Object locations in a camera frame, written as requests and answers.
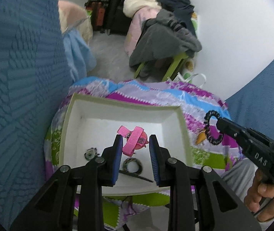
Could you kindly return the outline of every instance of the hand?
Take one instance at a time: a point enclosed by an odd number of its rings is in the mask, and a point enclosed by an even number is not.
[[[263,172],[258,169],[255,173],[252,186],[248,189],[247,196],[244,199],[246,207],[256,213],[260,209],[260,200],[262,197],[274,197],[274,185],[263,184],[261,180]],[[274,218],[274,200],[257,216],[259,222],[269,221]]]

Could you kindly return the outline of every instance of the cream fluffy blanket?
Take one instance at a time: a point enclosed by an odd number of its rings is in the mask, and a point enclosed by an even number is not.
[[[156,9],[162,8],[156,0],[125,0],[123,13],[129,18],[133,18],[134,14],[145,6]]]

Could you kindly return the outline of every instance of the pink blanket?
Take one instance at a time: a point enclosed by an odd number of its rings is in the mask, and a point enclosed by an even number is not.
[[[138,39],[141,35],[142,23],[145,20],[156,18],[158,12],[159,9],[143,7],[135,13],[124,42],[124,49],[128,56],[132,54],[137,45]]]

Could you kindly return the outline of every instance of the gray pants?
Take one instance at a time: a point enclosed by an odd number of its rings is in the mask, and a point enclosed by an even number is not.
[[[221,178],[236,193],[240,200],[244,202],[247,191],[252,186],[256,170],[256,165],[254,165],[252,161],[245,159],[238,162],[231,170],[222,174]],[[261,222],[260,226],[262,231],[266,230],[273,221],[274,219],[267,222]]]

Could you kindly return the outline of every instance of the light blue towel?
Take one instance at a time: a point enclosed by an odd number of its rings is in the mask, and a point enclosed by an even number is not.
[[[96,66],[96,59],[77,29],[72,28],[63,36],[65,55],[74,82],[87,77]]]

